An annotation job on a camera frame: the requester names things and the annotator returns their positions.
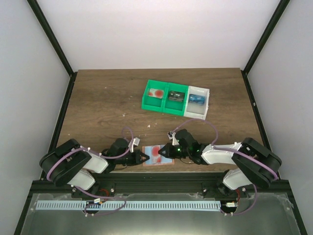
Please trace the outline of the pink card holder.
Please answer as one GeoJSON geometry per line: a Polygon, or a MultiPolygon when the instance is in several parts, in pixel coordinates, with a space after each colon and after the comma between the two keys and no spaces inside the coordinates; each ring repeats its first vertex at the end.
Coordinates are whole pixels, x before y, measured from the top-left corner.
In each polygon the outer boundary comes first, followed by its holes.
{"type": "MultiPolygon", "coordinates": [[[[148,147],[148,146],[143,146],[142,147],[142,152],[144,153],[144,154],[146,154],[145,153],[145,148],[146,147],[148,147]]],[[[144,166],[157,166],[157,165],[172,165],[172,164],[174,164],[175,163],[175,161],[173,160],[173,159],[169,159],[169,158],[165,158],[165,157],[163,157],[163,156],[161,156],[161,163],[158,163],[158,164],[150,164],[149,163],[149,160],[148,161],[146,161],[146,162],[144,162],[143,163],[143,165],[144,166]]]]}

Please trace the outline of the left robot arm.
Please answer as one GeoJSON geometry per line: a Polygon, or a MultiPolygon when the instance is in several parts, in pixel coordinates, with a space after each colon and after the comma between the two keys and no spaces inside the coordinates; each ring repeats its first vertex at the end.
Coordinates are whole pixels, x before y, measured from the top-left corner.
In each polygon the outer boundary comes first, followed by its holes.
{"type": "Polygon", "coordinates": [[[44,155],[39,165],[55,186],[73,185],[88,190],[96,181],[92,173],[106,174],[117,165],[134,166],[148,161],[150,156],[136,149],[139,142],[138,138],[118,138],[110,148],[97,153],[70,139],[44,155]]]}

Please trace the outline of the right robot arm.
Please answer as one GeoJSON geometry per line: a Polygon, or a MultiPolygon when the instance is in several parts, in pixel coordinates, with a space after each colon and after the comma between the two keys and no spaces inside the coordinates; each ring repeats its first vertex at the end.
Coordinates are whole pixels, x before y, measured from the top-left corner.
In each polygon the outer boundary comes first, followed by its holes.
{"type": "Polygon", "coordinates": [[[186,129],[168,133],[170,143],[159,154],[169,159],[188,157],[197,165],[227,164],[236,169],[228,170],[218,189],[227,194],[244,186],[268,188],[278,180],[281,159],[253,138],[229,145],[199,143],[186,129]]]}

